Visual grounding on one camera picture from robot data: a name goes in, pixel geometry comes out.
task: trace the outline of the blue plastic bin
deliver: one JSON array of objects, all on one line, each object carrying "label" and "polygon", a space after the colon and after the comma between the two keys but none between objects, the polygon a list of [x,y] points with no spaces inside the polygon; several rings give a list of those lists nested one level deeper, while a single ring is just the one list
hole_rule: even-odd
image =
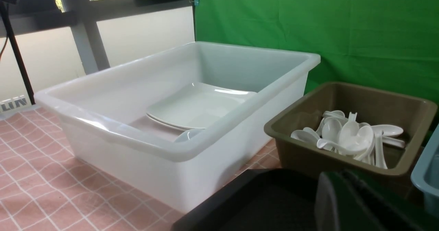
[{"label": "blue plastic bin", "polygon": [[420,155],[411,180],[424,193],[425,210],[439,218],[439,126]]}]

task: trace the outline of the brown plastic tray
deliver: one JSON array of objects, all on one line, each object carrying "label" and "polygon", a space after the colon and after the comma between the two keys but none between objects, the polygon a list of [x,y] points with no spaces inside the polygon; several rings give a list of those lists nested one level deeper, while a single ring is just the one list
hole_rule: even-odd
[{"label": "brown plastic tray", "polygon": [[[331,151],[320,150],[290,137],[294,130],[318,127],[326,110],[357,112],[357,122],[370,125],[392,124],[404,129],[398,139],[406,148],[384,145],[384,157],[389,169],[377,168]],[[276,140],[283,168],[318,179],[323,171],[357,169],[369,173],[378,182],[406,197],[412,186],[410,173],[420,146],[436,114],[431,101],[386,92],[353,84],[330,82],[304,95],[264,127],[265,133]]]}]

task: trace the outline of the metal window mullion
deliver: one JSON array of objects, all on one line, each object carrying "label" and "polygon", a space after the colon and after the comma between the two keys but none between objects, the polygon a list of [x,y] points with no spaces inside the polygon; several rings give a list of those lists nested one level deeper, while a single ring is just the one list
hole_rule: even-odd
[{"label": "metal window mullion", "polygon": [[65,11],[75,11],[78,23],[71,26],[86,74],[110,67],[90,0],[62,0]]}]

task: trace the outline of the white plate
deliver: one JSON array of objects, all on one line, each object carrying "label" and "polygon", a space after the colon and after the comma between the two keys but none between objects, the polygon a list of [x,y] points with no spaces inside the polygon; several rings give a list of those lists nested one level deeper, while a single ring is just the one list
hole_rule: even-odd
[{"label": "white plate", "polygon": [[156,120],[156,119],[154,119],[153,117],[149,116],[148,114],[146,114],[146,116],[147,116],[150,120],[152,120],[152,121],[154,121],[155,123],[158,123],[158,124],[160,124],[160,125],[162,125],[162,126],[166,126],[166,127],[169,127],[169,128],[175,129],[175,130],[179,130],[179,131],[187,131],[187,130],[190,130],[189,128],[183,128],[183,127],[178,127],[178,126],[173,126],[173,125],[169,125],[169,124],[163,123],[163,122],[161,122],[160,120]]},{"label": "white plate", "polygon": [[172,127],[205,129],[255,94],[192,83],[149,106],[147,115]]}]

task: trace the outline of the green backdrop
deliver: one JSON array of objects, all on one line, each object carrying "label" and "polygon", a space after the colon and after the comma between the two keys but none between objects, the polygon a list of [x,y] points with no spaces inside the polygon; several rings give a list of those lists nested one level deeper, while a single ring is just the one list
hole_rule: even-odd
[{"label": "green backdrop", "polygon": [[439,0],[200,0],[196,36],[318,53],[307,91],[345,81],[439,103]]}]

